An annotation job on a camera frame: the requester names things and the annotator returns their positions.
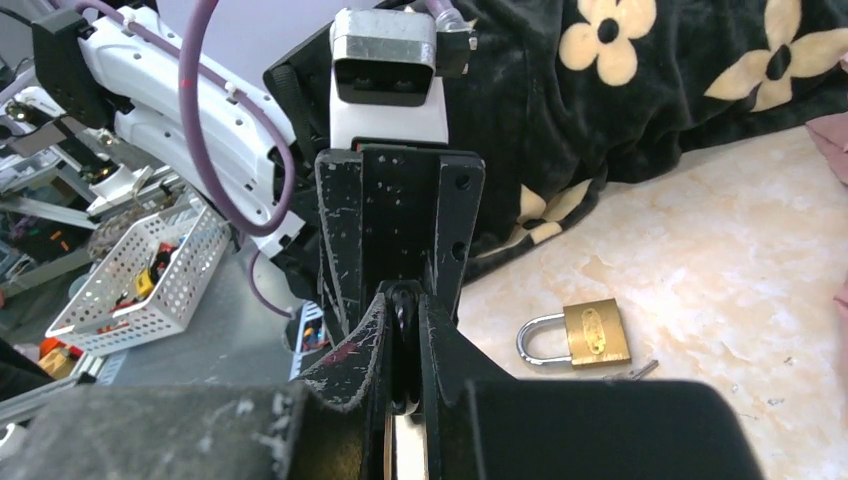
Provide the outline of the black padlock with keys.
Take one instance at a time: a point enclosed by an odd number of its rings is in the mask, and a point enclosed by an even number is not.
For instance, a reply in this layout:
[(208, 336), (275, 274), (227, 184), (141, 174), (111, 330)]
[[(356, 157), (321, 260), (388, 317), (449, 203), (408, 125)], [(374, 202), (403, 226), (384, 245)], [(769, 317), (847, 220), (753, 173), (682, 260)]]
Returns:
[(411, 415), (421, 399), (419, 299), (416, 281), (390, 281), (385, 289), (391, 339), (391, 386), (394, 415)]

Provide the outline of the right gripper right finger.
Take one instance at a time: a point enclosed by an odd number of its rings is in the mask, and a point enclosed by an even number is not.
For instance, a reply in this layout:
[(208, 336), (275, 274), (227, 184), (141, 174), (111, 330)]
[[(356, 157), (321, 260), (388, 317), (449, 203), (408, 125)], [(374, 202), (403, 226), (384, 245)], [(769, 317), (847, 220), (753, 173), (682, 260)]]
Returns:
[(759, 479), (738, 418), (677, 380), (519, 380), (419, 305), (432, 479)]

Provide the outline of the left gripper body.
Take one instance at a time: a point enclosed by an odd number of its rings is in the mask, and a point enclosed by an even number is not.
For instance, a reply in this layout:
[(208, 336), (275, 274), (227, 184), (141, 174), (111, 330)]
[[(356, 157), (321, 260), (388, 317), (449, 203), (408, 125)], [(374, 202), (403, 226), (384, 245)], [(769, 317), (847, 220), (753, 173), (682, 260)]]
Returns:
[(375, 292), (383, 281), (432, 277), (440, 151), (366, 144), (363, 155), (362, 280)]

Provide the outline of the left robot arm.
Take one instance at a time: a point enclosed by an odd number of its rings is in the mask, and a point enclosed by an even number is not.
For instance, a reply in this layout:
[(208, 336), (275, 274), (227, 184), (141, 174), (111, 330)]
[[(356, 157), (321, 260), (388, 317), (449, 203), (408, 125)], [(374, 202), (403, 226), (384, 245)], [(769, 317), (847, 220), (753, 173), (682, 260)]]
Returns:
[(295, 218), (295, 158), (311, 171), (319, 231), (318, 282), (344, 331), (375, 294), (405, 340), (430, 311), (455, 320), (485, 167), (452, 150), (443, 78), (465, 72), (476, 47), (449, 2), (423, 13), (340, 10), (326, 36), (328, 145), (285, 87), (281, 63), (258, 89), (206, 62), (212, 1), (184, 36), (146, 6), (80, 1), (31, 27), (41, 86), (75, 121), (110, 128), (152, 154), (257, 241), (277, 241)]

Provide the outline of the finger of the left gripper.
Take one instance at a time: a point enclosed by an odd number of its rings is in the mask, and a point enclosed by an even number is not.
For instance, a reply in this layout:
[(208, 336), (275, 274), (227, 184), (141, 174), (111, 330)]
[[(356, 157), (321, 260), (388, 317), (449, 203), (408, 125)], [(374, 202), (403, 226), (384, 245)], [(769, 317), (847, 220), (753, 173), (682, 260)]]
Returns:
[(343, 336), (362, 318), (362, 155), (326, 149), (316, 158), (323, 278)]
[(448, 319), (455, 321), (485, 180), (484, 162), (472, 152), (442, 155), (437, 180), (432, 287)]

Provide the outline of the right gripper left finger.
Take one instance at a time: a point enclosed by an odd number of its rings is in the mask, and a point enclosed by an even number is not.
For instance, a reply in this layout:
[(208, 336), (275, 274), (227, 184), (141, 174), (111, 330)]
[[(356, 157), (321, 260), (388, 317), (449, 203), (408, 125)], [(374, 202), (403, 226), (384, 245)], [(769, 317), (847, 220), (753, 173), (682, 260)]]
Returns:
[(297, 379), (277, 386), (83, 385), (35, 416), (5, 479), (386, 479), (376, 391), (386, 299)]

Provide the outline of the brass padlock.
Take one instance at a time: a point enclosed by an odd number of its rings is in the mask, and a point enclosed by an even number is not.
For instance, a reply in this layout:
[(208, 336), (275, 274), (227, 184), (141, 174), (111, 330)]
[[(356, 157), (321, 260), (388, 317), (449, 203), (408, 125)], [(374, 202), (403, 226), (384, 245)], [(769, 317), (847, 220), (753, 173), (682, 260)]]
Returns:
[[(534, 343), (554, 331), (563, 334), (565, 351), (538, 354)], [(517, 331), (515, 348), (533, 371), (575, 380), (639, 381), (660, 367), (657, 359), (634, 362), (623, 315), (613, 298), (566, 305), (528, 320)]]

